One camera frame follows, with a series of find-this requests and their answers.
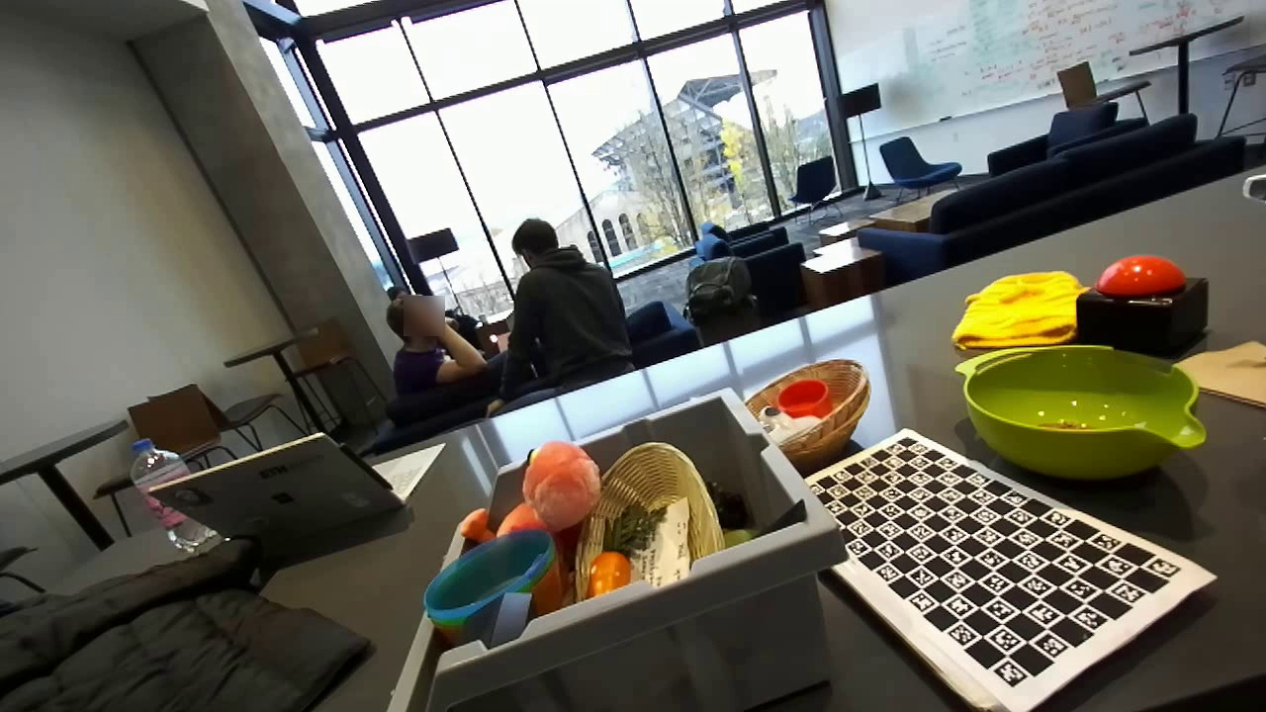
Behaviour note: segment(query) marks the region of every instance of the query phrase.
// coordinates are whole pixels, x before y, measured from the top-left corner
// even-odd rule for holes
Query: man
[[[616,279],[576,247],[559,247],[551,220],[524,220],[512,245],[528,261],[528,276],[514,296],[506,386],[532,373],[537,386],[580,386],[634,373]]]
[[[468,378],[487,369],[484,350],[463,340],[425,296],[397,296],[386,308],[397,350],[397,396],[419,396],[435,385]]]

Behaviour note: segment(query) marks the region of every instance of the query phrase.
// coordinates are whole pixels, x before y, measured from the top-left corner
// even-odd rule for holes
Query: laptop
[[[270,565],[380,536],[408,514],[386,478],[324,432],[157,482],[156,498],[259,540]]]

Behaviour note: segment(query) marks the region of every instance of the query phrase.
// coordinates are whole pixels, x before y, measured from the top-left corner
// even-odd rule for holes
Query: whiteboard
[[[1266,43],[1266,0],[835,0],[844,87],[878,83],[892,127],[938,122],[1062,89],[1056,72],[1097,79],[1175,68],[1175,46],[1130,55],[1232,17],[1248,22],[1191,43],[1221,55]]]

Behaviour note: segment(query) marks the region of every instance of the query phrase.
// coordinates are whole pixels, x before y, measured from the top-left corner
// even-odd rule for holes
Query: blue cup
[[[468,548],[426,585],[425,610],[458,640],[501,646],[532,619],[532,592],[554,565],[551,534],[512,534]]]

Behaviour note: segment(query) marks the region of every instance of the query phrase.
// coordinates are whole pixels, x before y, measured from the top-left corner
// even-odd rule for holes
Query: ceiling
[[[81,26],[110,39],[137,39],[177,19],[203,17],[207,0],[4,0],[26,17],[57,19],[62,26]]]

